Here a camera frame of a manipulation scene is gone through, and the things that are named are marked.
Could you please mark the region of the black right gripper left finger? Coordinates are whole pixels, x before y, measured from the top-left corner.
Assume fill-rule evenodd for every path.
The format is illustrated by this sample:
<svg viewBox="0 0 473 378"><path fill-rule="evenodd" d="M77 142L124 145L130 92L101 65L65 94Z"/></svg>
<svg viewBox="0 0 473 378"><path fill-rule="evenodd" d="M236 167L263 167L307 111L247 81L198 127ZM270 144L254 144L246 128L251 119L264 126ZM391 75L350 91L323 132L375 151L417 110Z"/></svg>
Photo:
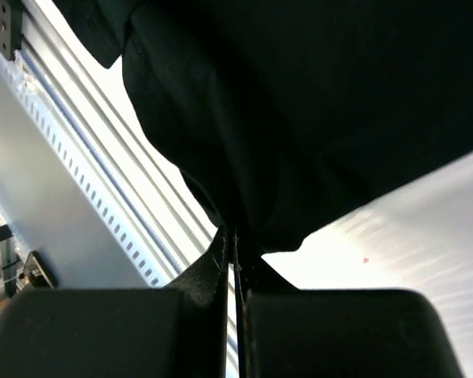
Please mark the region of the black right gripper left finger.
<svg viewBox="0 0 473 378"><path fill-rule="evenodd" d="M0 377L222 377L227 233L159 289L31 289L0 313Z"/></svg>

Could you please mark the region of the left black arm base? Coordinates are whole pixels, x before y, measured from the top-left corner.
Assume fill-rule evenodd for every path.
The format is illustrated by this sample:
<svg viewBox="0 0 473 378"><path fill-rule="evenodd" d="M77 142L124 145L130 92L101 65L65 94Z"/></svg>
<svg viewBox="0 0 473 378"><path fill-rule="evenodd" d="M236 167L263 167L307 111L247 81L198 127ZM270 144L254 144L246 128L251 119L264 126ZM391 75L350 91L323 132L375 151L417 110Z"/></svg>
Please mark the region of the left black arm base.
<svg viewBox="0 0 473 378"><path fill-rule="evenodd" d="M0 0L0 52L7 61L20 49L23 12L21 0Z"/></svg>

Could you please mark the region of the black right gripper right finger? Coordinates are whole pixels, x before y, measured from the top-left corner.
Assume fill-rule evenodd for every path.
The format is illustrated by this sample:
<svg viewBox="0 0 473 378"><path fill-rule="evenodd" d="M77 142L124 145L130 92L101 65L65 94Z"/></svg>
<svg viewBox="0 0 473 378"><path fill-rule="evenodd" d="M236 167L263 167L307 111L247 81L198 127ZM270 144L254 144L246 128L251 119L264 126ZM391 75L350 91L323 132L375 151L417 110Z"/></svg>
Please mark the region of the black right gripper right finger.
<svg viewBox="0 0 473 378"><path fill-rule="evenodd" d="M242 377L459 377L436 309L408 289L301 290L235 236Z"/></svg>

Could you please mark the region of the black t-shirt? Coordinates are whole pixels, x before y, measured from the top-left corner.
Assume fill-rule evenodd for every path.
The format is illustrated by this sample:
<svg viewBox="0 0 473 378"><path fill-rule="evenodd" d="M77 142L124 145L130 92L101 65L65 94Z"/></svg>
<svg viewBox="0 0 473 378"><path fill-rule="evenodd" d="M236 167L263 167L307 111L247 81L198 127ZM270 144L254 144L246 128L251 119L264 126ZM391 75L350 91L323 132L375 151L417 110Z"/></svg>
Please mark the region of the black t-shirt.
<svg viewBox="0 0 473 378"><path fill-rule="evenodd" d="M148 142L269 252L473 151L473 1L59 1Z"/></svg>

